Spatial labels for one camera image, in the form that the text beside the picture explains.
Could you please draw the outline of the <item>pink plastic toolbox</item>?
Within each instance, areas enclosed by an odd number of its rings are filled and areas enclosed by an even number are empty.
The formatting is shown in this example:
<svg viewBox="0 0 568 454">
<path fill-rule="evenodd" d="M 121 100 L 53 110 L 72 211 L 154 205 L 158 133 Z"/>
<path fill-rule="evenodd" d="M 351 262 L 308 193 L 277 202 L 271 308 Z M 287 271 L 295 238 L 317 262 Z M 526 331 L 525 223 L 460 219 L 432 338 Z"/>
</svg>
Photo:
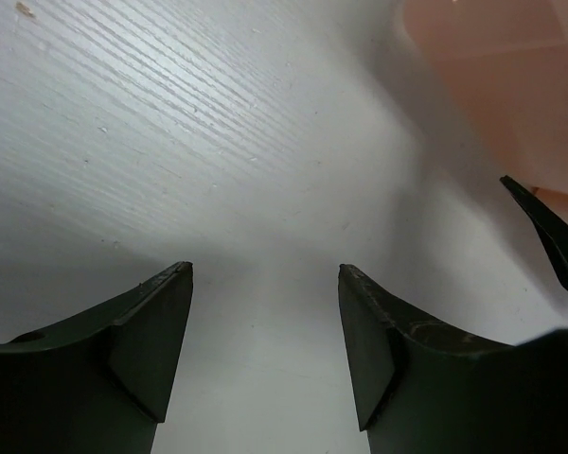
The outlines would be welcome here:
<svg viewBox="0 0 568 454">
<path fill-rule="evenodd" d="M 505 172 L 568 211 L 568 0 L 405 1 L 401 19 Z"/>
</svg>

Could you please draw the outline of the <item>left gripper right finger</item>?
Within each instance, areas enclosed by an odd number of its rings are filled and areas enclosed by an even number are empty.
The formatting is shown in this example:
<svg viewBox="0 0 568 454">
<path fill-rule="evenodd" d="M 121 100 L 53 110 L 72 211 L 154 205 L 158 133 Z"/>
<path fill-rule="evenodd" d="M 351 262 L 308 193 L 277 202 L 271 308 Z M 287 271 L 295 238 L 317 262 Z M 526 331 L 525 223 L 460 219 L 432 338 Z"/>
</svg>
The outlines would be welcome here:
<svg viewBox="0 0 568 454">
<path fill-rule="evenodd" d="M 568 329 L 519 345 L 445 323 L 352 265 L 338 297 L 374 453 L 568 453 Z"/>
</svg>

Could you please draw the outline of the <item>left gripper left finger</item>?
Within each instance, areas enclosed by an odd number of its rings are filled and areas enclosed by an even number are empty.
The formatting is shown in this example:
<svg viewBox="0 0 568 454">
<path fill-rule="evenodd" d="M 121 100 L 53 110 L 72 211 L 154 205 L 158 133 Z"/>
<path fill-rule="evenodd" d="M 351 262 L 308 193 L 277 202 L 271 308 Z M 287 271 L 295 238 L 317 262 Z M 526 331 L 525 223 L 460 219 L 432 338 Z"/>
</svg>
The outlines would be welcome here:
<svg viewBox="0 0 568 454">
<path fill-rule="evenodd" d="M 193 293 L 178 262 L 0 343 L 0 453 L 148 453 L 167 416 Z"/>
</svg>

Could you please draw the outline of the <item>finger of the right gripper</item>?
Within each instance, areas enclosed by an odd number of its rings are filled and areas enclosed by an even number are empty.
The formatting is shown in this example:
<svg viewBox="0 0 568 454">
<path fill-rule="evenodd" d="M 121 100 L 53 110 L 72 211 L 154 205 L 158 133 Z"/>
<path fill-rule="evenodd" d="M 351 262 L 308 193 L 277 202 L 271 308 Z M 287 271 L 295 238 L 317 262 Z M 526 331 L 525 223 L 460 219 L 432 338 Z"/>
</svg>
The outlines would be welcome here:
<svg viewBox="0 0 568 454">
<path fill-rule="evenodd" d="M 510 176 L 499 181 L 529 217 L 555 275 L 568 292 L 568 224 Z"/>
</svg>

